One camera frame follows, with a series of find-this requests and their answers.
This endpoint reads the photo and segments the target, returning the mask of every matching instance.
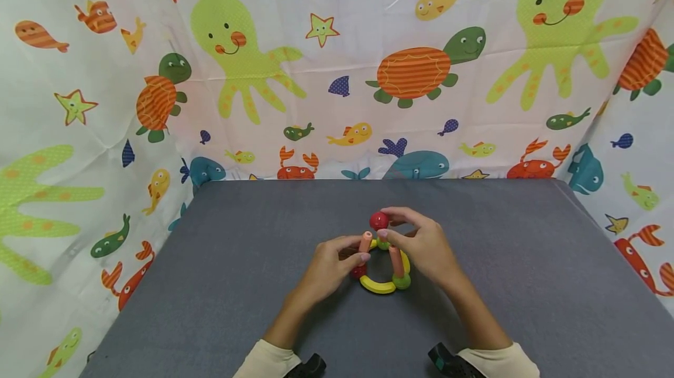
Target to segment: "hand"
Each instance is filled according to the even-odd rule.
[[[389,207],[381,211],[390,217],[392,226],[409,223],[416,227],[405,236],[390,229],[381,229],[377,234],[405,251],[417,270],[442,286],[464,281],[465,275],[440,224],[407,207]]]
[[[369,261],[368,253],[354,253],[359,243],[360,236],[341,236],[318,244],[307,271],[293,290],[293,298],[313,306],[334,293],[351,270]]]

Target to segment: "left hand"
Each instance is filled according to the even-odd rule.
[[[345,253],[353,253],[359,243],[360,236],[340,236],[318,244],[307,271],[293,290],[293,299],[311,307],[333,294],[351,270],[369,261],[368,253],[356,252],[345,258]]]

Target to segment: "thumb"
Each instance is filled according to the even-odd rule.
[[[346,267],[347,271],[351,271],[361,263],[368,262],[369,259],[370,254],[367,252],[359,252],[351,255],[349,258],[342,261],[341,264]]]
[[[407,236],[400,235],[400,233],[396,231],[391,231],[390,229],[378,230],[377,236],[391,242],[391,244],[398,246],[398,248],[404,250],[405,252],[407,252],[408,241],[411,239]]]

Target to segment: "gray tabletop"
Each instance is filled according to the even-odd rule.
[[[467,274],[543,377],[673,376],[674,321],[557,180],[209,183],[195,197],[83,378],[231,377],[315,245],[362,233],[386,205],[436,219]],[[390,259],[373,252],[373,280]],[[447,299],[375,295],[347,280],[312,312],[297,352],[325,377],[439,377],[427,352],[466,346]]]

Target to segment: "orange turtle shell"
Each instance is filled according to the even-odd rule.
[[[636,45],[628,64],[620,75],[618,85],[626,90],[640,90],[655,80],[669,58],[665,45],[655,30],[649,28],[646,36]]]
[[[377,69],[383,91],[401,99],[414,99],[433,91],[449,73],[452,62],[442,50],[412,48],[386,56]]]
[[[163,130],[176,104],[176,86],[160,75],[145,77],[145,83],[147,86],[138,95],[136,102],[138,120],[149,130]]]

